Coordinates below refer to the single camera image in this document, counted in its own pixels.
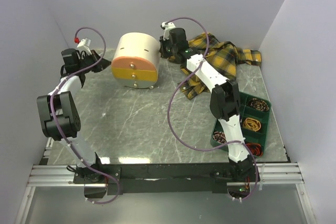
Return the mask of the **pink top drawer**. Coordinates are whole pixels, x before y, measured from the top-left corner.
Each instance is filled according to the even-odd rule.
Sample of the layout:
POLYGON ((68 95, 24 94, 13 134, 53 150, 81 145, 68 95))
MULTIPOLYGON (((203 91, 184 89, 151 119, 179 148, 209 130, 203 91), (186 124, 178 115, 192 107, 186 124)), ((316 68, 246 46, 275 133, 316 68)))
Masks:
POLYGON ((157 69, 157 66, 151 61, 141 57, 121 56, 112 60, 111 68, 154 71, 157 69))

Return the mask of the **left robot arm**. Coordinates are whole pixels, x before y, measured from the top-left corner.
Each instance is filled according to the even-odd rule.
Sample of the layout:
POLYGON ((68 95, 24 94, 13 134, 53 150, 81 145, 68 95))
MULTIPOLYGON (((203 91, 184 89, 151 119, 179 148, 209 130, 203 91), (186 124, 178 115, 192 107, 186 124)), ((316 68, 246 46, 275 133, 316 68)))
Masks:
POLYGON ((89 183, 107 182, 105 170, 97 153, 81 135, 81 121, 74 96, 83 87, 86 73, 98 73, 110 66, 95 50, 65 49, 61 52, 64 64, 60 82, 47 95, 37 98, 41 129, 46 137, 62 144, 76 161, 67 169, 89 183))

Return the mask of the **yellow drawer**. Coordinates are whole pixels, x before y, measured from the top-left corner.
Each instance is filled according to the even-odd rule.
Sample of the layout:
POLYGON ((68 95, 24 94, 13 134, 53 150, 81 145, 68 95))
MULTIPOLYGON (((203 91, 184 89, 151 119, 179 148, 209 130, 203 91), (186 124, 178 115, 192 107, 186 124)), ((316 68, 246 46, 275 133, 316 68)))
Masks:
POLYGON ((116 79, 140 80, 156 82, 158 73, 156 70, 139 70, 126 68, 112 68, 112 74, 116 79))

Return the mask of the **cream round drawer organizer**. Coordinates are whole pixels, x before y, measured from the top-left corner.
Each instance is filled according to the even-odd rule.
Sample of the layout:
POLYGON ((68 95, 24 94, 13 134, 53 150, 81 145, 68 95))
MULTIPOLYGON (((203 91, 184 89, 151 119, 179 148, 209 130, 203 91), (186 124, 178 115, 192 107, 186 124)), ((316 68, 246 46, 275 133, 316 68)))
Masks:
POLYGON ((121 56, 141 57, 157 66, 159 78, 160 43, 152 36, 144 33, 124 34, 118 43, 114 58, 121 56))

